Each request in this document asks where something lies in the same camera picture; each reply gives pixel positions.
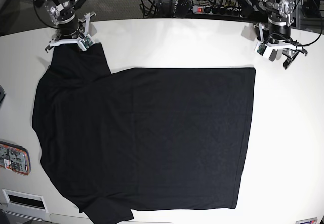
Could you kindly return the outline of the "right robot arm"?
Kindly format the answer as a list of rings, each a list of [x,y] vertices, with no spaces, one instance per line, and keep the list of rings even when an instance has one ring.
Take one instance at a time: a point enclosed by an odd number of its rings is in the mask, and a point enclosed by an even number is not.
[[[73,44],[81,51],[86,51],[95,44],[90,35],[90,20],[96,16],[95,12],[85,13],[79,18],[77,10],[87,0],[33,0],[33,6],[44,5],[53,25],[47,27],[56,30],[45,51],[49,52],[54,47],[63,44]]]

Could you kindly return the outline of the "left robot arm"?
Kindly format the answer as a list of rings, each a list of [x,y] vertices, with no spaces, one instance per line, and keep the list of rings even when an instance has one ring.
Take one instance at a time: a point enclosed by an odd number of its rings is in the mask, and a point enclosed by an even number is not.
[[[277,59],[279,54],[286,57],[283,62],[284,69],[288,69],[299,54],[308,55],[306,47],[315,44],[323,34],[323,17],[319,6],[315,6],[320,17],[320,34],[310,43],[299,43],[291,38],[291,26],[296,22],[293,14],[297,8],[298,0],[260,0],[268,18],[268,27],[259,23],[254,27],[259,29],[258,42],[255,52],[269,61]]]

